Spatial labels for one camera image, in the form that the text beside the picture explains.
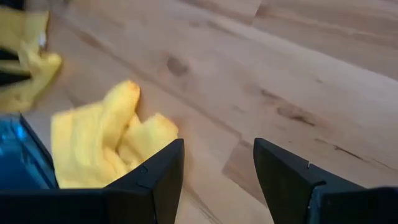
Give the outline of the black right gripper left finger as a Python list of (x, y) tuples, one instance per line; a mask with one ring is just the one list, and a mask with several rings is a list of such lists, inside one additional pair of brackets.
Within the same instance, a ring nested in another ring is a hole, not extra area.
[(0, 224), (174, 224), (184, 141), (102, 189), (42, 189), (17, 156), (0, 157)]

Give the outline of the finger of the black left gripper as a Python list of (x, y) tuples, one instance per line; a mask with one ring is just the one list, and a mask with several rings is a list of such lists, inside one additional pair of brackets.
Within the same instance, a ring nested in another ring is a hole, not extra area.
[(16, 52), (0, 48), (0, 60), (19, 60), (19, 56)]
[(12, 85), (31, 79), (31, 74), (27, 73), (12, 73), (0, 70), (0, 86)]

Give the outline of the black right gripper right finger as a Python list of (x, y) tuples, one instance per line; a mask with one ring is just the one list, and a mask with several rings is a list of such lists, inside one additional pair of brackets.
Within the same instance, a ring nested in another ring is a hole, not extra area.
[(367, 189), (263, 138), (253, 159), (275, 224), (398, 224), (398, 186)]

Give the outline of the large yellow microfiber towel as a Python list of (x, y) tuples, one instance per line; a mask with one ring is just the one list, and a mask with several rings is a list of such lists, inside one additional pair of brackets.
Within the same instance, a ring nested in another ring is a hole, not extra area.
[(0, 113), (29, 110), (49, 86), (62, 64), (58, 54), (42, 49), (47, 37), (48, 11), (23, 11), (0, 6), (0, 48), (19, 60), (0, 60), (0, 70), (31, 74), (31, 79), (0, 86)]

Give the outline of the blue bin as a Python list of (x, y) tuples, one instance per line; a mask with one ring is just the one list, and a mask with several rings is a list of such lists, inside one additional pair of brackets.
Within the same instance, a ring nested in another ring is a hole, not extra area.
[(16, 134), (25, 168), (40, 189), (58, 189), (52, 157), (25, 117), (19, 115)]

